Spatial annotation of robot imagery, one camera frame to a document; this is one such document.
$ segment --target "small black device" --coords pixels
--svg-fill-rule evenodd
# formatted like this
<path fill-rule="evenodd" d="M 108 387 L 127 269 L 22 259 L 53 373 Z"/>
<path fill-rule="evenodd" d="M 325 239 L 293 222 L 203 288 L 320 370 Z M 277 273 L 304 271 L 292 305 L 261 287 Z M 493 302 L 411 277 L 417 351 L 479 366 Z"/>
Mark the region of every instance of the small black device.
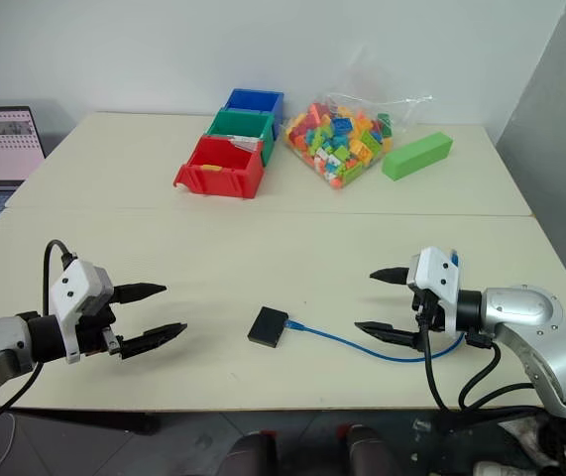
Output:
<path fill-rule="evenodd" d="M 284 325 L 289 319 L 289 314 L 270 307 L 261 307 L 247 338 L 257 344 L 276 347 L 284 331 Z"/>

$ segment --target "shoe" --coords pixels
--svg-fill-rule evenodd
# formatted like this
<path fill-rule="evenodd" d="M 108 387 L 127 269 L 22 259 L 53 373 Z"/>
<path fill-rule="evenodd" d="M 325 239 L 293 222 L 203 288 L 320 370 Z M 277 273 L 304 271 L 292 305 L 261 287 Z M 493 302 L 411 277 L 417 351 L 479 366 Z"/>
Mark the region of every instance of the shoe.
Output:
<path fill-rule="evenodd" d="M 536 476 L 535 471 L 512 468 L 493 461 L 479 461 L 474 465 L 473 476 Z"/>

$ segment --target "white table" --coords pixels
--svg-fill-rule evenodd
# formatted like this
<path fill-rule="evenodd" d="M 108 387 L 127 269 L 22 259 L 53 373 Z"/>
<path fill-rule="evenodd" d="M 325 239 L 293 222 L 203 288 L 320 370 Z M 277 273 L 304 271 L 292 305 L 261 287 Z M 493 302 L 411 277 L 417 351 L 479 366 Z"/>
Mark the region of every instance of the white table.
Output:
<path fill-rule="evenodd" d="M 531 283 L 557 294 L 566 310 L 566 271 L 531 217 L 256 213 L 205 210 L 8 209 L 0 216 L 0 316 L 38 308 L 43 248 L 62 239 L 104 266 L 115 284 L 150 281 L 169 291 L 116 306 L 126 337 L 173 321 L 188 329 L 164 347 L 127 361 L 98 355 L 68 366 L 47 364 L 21 407 L 174 411 L 238 409 L 432 408 L 420 364 L 393 364 L 286 330 L 279 347 L 249 342 L 262 305 L 394 356 L 414 351 L 362 333 L 356 320 L 414 329 L 411 293 L 368 278 L 407 265 L 420 248 L 456 248 L 463 287 Z M 434 348 L 449 344 L 435 335 Z M 441 394 L 456 389 L 491 358 L 462 345 L 435 360 Z M 501 365 L 475 396 L 523 382 L 504 349 Z M 0 403 L 23 380 L 0 391 Z M 498 404 L 534 404 L 532 391 Z"/>
<path fill-rule="evenodd" d="M 481 126 L 418 126 L 395 147 L 443 131 L 450 156 L 399 181 L 375 165 L 342 190 L 331 189 L 280 139 L 254 200 L 201 196 L 172 181 L 206 116 L 96 113 L 84 119 L 8 201 L 12 208 L 223 209 L 520 215 L 530 210 Z"/>

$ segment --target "blue bin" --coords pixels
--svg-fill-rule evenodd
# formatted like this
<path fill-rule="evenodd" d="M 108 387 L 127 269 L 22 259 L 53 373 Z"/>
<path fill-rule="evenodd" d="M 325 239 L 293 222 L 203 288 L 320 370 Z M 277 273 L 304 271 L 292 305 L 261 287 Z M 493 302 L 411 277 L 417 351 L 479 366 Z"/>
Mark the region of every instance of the blue bin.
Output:
<path fill-rule="evenodd" d="M 283 122 L 283 97 L 283 93 L 275 91 L 234 89 L 223 109 L 274 114 L 273 133 L 275 140 Z"/>

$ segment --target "plastic bag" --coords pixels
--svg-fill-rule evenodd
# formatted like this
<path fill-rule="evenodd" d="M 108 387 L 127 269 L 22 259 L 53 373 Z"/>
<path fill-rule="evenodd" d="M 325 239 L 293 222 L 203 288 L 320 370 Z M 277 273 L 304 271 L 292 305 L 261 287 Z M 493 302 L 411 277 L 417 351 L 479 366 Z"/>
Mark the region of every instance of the plastic bag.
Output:
<path fill-rule="evenodd" d="M 419 104 L 431 99 L 389 100 L 389 83 L 388 73 L 363 49 L 333 92 L 284 125 L 286 143 L 332 187 L 350 183 L 391 149 L 393 133 L 414 124 Z"/>

